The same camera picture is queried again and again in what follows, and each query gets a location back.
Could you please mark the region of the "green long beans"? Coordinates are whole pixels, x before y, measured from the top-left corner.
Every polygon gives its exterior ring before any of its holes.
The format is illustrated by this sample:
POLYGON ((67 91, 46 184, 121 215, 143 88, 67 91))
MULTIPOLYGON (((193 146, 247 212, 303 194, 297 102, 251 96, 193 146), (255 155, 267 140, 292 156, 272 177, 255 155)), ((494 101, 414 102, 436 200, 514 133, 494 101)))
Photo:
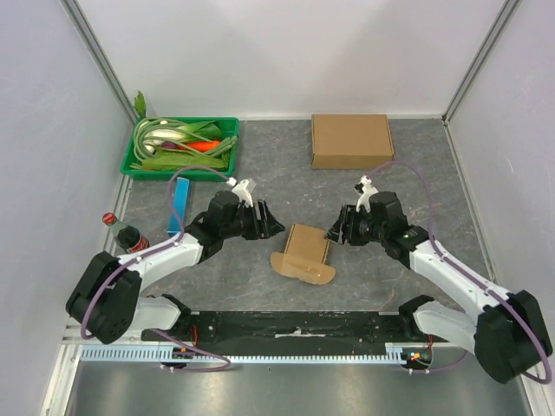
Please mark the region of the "green long beans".
POLYGON ((156 154, 148 153, 143 146, 143 139, 146 133, 149 133, 156 129, 171 129, 177 130, 179 126, 179 122, 172 119, 163 119, 163 118, 145 118, 140 120, 138 124, 134 127, 132 133, 132 142, 133 142, 133 154, 137 159, 137 164, 140 163, 144 159, 151 159, 156 154))

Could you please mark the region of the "dark soda bottle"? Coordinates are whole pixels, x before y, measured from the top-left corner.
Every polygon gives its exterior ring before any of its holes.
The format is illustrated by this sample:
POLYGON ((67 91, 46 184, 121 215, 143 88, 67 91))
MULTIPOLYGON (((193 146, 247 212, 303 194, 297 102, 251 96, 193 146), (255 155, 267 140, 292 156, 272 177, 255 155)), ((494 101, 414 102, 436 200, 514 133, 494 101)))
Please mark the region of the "dark soda bottle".
POLYGON ((109 228, 116 244, 127 254, 150 247, 148 239, 134 226, 120 221, 112 212, 102 216, 102 222, 109 228))

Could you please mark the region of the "large cardboard box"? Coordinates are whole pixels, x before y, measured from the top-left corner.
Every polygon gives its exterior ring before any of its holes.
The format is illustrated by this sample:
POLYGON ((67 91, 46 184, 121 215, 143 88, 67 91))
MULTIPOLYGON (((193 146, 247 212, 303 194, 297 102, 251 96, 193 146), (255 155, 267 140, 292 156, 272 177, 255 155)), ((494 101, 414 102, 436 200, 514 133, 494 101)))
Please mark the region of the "large cardboard box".
POLYGON ((385 114, 314 114, 314 169, 373 169, 394 158, 385 114))

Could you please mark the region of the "small cardboard box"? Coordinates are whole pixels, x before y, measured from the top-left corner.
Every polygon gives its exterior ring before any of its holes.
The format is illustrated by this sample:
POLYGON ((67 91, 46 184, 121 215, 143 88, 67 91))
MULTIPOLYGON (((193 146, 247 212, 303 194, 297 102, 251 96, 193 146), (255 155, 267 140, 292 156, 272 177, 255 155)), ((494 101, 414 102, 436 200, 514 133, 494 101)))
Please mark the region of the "small cardboard box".
POLYGON ((336 275, 336 270, 326 264, 329 246, 323 230, 294 224, 284 251, 271 253, 271 267, 281 276, 325 285, 336 275))

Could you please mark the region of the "green plastic tray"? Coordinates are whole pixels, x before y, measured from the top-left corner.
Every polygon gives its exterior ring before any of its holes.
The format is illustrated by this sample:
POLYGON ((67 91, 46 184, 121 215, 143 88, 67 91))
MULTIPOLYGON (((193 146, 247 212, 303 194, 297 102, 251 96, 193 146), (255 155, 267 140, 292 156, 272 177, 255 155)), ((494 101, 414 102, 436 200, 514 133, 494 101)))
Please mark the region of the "green plastic tray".
MULTIPOLYGON (((147 118, 163 118, 163 119, 172 119, 172 120, 176 120, 179 122, 180 126, 182 126, 184 123, 195 123, 195 122, 199 122, 199 121, 208 121, 208 120, 214 120, 222 133, 222 137, 219 141, 222 141, 224 138, 226 137, 230 137, 230 136, 237 136, 238 137, 238 133, 239 133, 239 120, 237 118, 233 118, 233 117, 222 117, 222 118, 209 118, 209 117, 200 117, 200 118, 191 118, 191 117, 170 117, 170 118, 164 118, 164 117, 147 117, 147 118)), ((127 147, 127 152, 123 158, 123 161, 121 162, 121 173, 124 175, 127 175, 133 179, 137 179, 137 180, 166 180, 169 179, 172 174, 174 174, 175 171, 152 171, 152 170, 141 170, 141 169, 136 169, 134 166, 137 164, 137 159, 135 158, 134 154, 133 154, 133 142, 132 142, 132 133, 131 133, 131 139, 129 141, 129 145, 127 147)), ((158 147, 156 154, 160 154, 160 153, 197 153, 197 154, 204 154, 202 152, 198 152, 195 151, 193 149, 190 148, 186 148, 186 143, 187 142, 195 142, 195 141, 212 141, 210 139, 204 138, 202 136, 198 136, 197 134, 193 134, 193 133, 186 133, 187 134, 187 138, 185 139, 184 142, 179 143, 179 147, 177 149, 166 149, 166 148, 161 148, 158 147)), ((191 180, 200 180, 200 181, 220 181, 220 174, 224 174, 226 176, 229 176, 233 173, 233 168, 234 168, 234 164, 235 164, 235 159, 237 156, 237 150, 238 150, 238 141, 235 145, 235 147, 222 154, 219 157, 223 157, 225 154, 228 155, 228 157, 230 158, 229 161, 229 166, 226 170, 215 170, 212 169, 211 171, 204 171, 201 169, 193 169, 189 172, 183 172, 181 175, 185 178, 189 178, 191 180)))

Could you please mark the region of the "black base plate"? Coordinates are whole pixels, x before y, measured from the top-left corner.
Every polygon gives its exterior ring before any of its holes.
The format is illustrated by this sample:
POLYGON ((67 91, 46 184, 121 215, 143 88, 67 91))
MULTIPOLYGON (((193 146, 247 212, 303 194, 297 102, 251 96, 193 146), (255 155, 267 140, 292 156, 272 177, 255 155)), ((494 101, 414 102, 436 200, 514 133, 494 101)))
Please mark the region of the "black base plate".
POLYGON ((361 352, 386 342, 428 344, 428 337, 409 331, 398 314, 375 311, 199 311, 180 317, 167 333, 226 354, 266 348, 314 352, 317 347, 361 352))

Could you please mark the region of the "aluminium frame post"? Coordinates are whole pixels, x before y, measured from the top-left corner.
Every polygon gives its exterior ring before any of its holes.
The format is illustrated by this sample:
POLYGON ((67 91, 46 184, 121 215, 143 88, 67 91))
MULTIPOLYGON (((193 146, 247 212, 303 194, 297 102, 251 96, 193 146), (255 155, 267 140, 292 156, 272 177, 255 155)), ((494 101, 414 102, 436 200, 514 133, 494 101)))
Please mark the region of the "aluminium frame post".
POLYGON ((129 100, 119 77, 115 73, 111 62, 108 59, 108 55, 101 46, 101 43, 98 40, 84 11, 82 10, 81 5, 76 0, 61 0, 61 4, 74 24, 78 34, 85 43, 89 53, 92 55, 98 69, 101 71, 116 100, 121 105, 124 114, 132 123, 135 123, 138 119, 138 114, 129 100))
POLYGON ((452 99, 448 103, 445 112, 441 116, 444 127, 447 127, 454 118, 520 4, 520 0, 505 0, 503 2, 459 86, 456 88, 452 99))

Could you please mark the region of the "green lettuce leaf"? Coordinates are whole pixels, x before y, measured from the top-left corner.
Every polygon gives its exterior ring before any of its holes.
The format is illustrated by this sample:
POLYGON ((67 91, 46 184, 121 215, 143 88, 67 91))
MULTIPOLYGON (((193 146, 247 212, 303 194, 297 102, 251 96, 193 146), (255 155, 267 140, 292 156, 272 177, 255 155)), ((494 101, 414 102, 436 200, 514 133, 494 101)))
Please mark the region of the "green lettuce leaf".
POLYGON ((212 157, 197 153, 160 153, 151 159, 144 159, 134 167, 141 170, 175 171, 185 166, 207 166, 215 170, 226 170, 230 158, 212 157))

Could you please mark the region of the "blue rectangular box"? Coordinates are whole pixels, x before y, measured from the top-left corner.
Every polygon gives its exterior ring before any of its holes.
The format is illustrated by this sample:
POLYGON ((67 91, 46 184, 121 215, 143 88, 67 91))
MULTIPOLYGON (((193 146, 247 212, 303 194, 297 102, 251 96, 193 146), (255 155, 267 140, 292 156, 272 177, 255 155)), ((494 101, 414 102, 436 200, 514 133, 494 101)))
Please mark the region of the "blue rectangular box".
POLYGON ((170 216, 167 228, 167 234, 170 237, 180 233, 181 226, 184 224, 186 215, 186 206, 188 195, 190 191, 190 180, 185 178, 178 178, 172 194, 172 207, 177 213, 170 216))

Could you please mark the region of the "left aluminium frame post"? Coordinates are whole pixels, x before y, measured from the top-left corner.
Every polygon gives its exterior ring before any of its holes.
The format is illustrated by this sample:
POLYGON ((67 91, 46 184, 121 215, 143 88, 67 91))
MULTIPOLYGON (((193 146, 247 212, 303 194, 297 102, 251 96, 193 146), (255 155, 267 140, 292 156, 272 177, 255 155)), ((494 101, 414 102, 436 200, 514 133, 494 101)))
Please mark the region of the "left aluminium frame post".
POLYGON ((84 11, 82 10, 81 5, 76 0, 61 0, 61 4, 74 24, 78 34, 85 43, 89 53, 92 55, 98 69, 101 71, 116 100, 121 105, 124 114, 132 123, 135 123, 138 119, 138 114, 129 100, 119 77, 115 73, 111 62, 108 59, 108 55, 101 46, 101 43, 98 40, 84 11))

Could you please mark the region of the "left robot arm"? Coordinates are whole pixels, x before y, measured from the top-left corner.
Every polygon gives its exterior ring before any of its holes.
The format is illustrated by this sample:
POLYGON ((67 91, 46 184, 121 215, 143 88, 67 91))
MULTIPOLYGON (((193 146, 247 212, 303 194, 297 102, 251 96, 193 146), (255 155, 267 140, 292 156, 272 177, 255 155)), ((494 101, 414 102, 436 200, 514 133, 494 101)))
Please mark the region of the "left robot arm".
POLYGON ((183 235, 131 255, 95 255, 69 296, 66 312, 86 336, 104 344, 128 331, 151 328, 172 341, 183 340, 191 327, 185 306, 170 295, 143 297, 141 291, 214 256, 228 238, 268 239, 283 231, 264 200, 249 202, 233 192, 217 192, 183 235))

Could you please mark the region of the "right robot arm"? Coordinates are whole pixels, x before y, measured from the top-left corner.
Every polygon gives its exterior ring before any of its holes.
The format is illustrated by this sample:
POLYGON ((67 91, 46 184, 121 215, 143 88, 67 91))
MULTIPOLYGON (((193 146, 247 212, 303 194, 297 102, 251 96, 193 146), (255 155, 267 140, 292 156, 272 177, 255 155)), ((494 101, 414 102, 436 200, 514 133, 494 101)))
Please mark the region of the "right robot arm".
POLYGON ((470 269, 448 253, 420 226, 408 223, 399 198, 369 182, 356 186, 353 205, 344 205, 326 237, 335 243, 378 243, 389 257, 427 278, 460 306, 445 307, 431 296, 417 296, 399 308, 399 335, 417 341, 437 336, 472 354, 482 369, 507 383, 543 364, 552 380, 553 347, 537 299, 525 290, 513 293, 470 269))

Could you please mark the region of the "orange toy carrot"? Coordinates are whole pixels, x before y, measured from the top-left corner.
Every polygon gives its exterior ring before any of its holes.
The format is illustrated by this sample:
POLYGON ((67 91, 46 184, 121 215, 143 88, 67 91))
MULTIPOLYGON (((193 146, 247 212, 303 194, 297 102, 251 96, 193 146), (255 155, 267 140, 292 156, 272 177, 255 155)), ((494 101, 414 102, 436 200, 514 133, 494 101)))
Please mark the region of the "orange toy carrot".
POLYGON ((193 149, 198 152, 207 153, 214 149, 216 149, 220 145, 219 140, 212 140, 212 141, 195 141, 195 142, 187 142, 186 148, 193 149))

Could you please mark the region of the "white toy radish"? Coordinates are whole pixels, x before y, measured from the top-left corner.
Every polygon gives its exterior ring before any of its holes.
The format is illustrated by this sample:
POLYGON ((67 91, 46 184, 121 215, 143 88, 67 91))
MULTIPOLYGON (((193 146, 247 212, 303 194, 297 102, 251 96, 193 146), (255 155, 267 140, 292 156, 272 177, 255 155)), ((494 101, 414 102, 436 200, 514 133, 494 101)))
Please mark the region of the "white toy radish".
POLYGON ((177 149, 186 138, 187 134, 180 130, 156 129, 146 133, 142 143, 148 153, 154 154, 157 147, 177 149))

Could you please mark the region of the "right aluminium frame post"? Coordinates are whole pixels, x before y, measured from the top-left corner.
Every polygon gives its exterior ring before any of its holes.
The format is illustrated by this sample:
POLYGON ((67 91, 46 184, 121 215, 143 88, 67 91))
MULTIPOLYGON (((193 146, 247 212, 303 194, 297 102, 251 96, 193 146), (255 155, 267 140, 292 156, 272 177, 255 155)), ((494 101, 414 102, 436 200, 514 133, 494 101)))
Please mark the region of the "right aluminium frame post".
POLYGON ((520 4, 520 0, 505 0, 503 2, 459 86, 456 88, 452 99, 448 103, 445 112, 441 116, 444 127, 447 127, 454 118, 520 4))

